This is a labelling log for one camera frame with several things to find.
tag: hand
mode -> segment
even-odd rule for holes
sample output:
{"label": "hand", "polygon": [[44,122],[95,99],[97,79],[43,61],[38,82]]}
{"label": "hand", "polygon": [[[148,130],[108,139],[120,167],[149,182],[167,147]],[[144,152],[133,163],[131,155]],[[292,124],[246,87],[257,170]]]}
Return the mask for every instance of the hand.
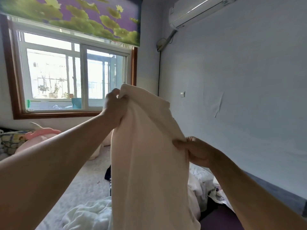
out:
{"label": "hand", "polygon": [[119,91],[119,89],[115,88],[106,95],[104,110],[101,113],[108,116],[113,128],[119,125],[120,120],[127,112],[128,96],[125,95],[122,98],[117,98]]}
{"label": "hand", "polygon": [[188,150],[190,162],[207,168],[211,167],[215,155],[221,153],[216,148],[193,136],[187,137],[186,142],[173,140],[173,144],[179,150]]}

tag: person's left hand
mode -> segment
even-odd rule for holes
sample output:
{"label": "person's left hand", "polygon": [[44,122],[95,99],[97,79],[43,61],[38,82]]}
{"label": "person's left hand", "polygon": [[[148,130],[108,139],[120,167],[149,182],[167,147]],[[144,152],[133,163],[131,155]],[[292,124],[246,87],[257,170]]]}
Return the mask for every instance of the person's left hand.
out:
{"label": "person's left hand", "polygon": [[108,116],[113,124],[113,128],[119,125],[120,120],[127,112],[128,96],[125,95],[122,98],[117,98],[119,91],[119,89],[115,88],[106,95],[104,110],[101,113]]}

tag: person's left arm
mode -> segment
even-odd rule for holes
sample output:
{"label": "person's left arm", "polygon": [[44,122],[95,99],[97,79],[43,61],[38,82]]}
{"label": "person's left arm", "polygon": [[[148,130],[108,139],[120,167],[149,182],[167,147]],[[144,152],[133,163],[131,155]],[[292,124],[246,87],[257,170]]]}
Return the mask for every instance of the person's left arm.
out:
{"label": "person's left arm", "polygon": [[0,162],[1,229],[35,229],[127,110],[119,90],[98,116]]}

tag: purple cloth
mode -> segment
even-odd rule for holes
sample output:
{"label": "purple cloth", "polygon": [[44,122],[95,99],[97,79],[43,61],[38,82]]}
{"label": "purple cloth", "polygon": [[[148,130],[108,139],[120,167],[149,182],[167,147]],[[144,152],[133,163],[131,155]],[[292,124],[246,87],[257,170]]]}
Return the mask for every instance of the purple cloth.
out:
{"label": "purple cloth", "polygon": [[219,206],[200,223],[201,230],[244,230],[236,214],[225,206]]}

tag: window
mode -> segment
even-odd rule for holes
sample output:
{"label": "window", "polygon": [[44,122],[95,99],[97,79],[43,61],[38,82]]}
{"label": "window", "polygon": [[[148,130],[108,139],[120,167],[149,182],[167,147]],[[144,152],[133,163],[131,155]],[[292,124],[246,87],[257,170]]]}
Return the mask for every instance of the window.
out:
{"label": "window", "polygon": [[1,18],[14,119],[94,116],[112,89],[135,84],[131,46]]}

